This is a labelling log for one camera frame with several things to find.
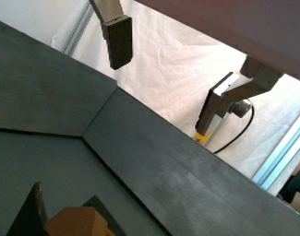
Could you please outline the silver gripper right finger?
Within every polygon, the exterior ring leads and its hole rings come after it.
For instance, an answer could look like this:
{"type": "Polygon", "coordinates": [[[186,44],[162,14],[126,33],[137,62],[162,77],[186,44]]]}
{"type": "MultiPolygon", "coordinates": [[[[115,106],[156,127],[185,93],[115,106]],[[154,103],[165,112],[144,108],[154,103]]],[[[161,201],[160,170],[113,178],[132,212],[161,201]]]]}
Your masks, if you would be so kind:
{"type": "Polygon", "coordinates": [[[283,75],[281,71],[248,56],[240,72],[229,72],[209,89],[197,119],[197,132],[205,136],[214,116],[224,118],[237,101],[268,92],[283,75]]]}

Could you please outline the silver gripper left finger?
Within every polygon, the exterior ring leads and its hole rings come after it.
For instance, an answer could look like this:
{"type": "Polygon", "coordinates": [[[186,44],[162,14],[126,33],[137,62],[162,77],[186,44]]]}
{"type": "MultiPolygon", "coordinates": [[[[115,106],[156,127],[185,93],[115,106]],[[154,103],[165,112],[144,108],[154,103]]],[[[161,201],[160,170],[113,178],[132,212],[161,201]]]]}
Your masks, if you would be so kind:
{"type": "Polygon", "coordinates": [[[89,0],[101,21],[109,62],[119,69],[133,59],[133,18],[123,14],[119,0],[89,0]]]}

